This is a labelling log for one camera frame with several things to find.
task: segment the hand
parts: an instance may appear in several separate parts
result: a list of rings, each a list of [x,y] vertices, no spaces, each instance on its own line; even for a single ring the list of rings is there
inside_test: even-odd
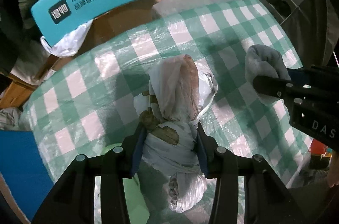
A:
[[[329,171],[326,177],[327,184],[330,188],[334,185],[339,185],[339,154],[333,151]]]

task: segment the white lettering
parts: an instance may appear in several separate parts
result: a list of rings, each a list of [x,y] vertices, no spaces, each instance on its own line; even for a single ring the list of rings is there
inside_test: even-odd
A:
[[[312,126],[312,128],[313,128],[313,129],[317,129],[317,128],[318,128],[318,125],[319,125],[319,123],[318,123],[317,121],[313,121],[313,126]]]
[[[324,132],[325,135],[326,135],[326,126],[324,126],[324,127],[320,130],[320,132]]]
[[[331,138],[334,138],[334,133],[335,133],[335,132],[336,132],[335,129],[332,129],[332,130],[331,130],[331,135],[330,135]]]

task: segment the checkered tablecloth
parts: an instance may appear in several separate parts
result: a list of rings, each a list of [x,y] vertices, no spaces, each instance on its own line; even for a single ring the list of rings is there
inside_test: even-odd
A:
[[[236,155],[261,154],[285,184],[291,182],[311,138],[289,125],[280,100],[264,106],[245,80],[245,55],[253,44],[278,50],[289,68],[301,66],[290,40],[258,0],[235,0],[184,11],[129,30],[71,61],[30,97],[27,117],[43,159],[56,181],[76,155],[97,156],[134,133],[133,97],[148,89],[147,70],[159,59],[189,54],[210,70],[219,90],[202,117],[206,134]],[[141,164],[148,223],[207,223],[215,181],[184,213],[170,211],[168,180]],[[244,208],[240,179],[239,221]]]

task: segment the green object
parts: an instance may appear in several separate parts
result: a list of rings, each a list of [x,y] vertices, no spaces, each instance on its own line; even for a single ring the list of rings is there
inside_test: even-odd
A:
[[[121,146],[121,143],[109,145],[103,149],[101,155],[119,146]],[[135,174],[132,179],[123,178],[122,182],[124,184],[129,221],[131,224],[146,224],[150,213],[140,190],[138,175]]]
[[[302,66],[288,37],[258,0],[212,4],[128,30],[75,58],[31,95],[21,118],[27,116],[32,124],[42,160],[56,181],[76,155],[98,156],[104,147],[133,134],[139,122],[133,97],[148,90],[147,70],[161,58],[187,53],[219,85],[201,118],[206,134],[237,155],[261,154],[288,184],[311,138],[289,125],[282,101],[263,105],[246,82],[245,55],[252,44],[278,50],[289,68]],[[145,164],[138,176],[150,211],[148,224],[208,222],[215,181],[208,181],[196,206],[178,214],[168,208],[168,178]],[[239,180],[241,215],[244,184]]]

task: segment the plastic tablecloth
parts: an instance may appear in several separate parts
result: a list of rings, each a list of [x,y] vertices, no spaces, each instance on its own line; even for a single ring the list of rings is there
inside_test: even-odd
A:
[[[133,97],[148,89],[149,68],[161,58],[188,54],[212,72],[219,90],[201,119],[207,135],[236,155],[261,154],[290,185],[311,138],[289,125],[280,100],[261,104],[245,80],[245,55],[253,44],[278,50],[288,68],[301,67],[290,40],[258,0],[234,0],[170,15],[129,30],[77,57],[30,97],[29,120],[40,155],[55,182],[83,153],[98,156],[109,144],[134,133],[138,117]],[[215,180],[202,200],[184,213],[167,203],[168,178],[145,163],[138,172],[150,210],[148,223],[207,223]],[[96,222],[100,222],[99,185]],[[239,222],[243,221],[244,184],[239,179]]]

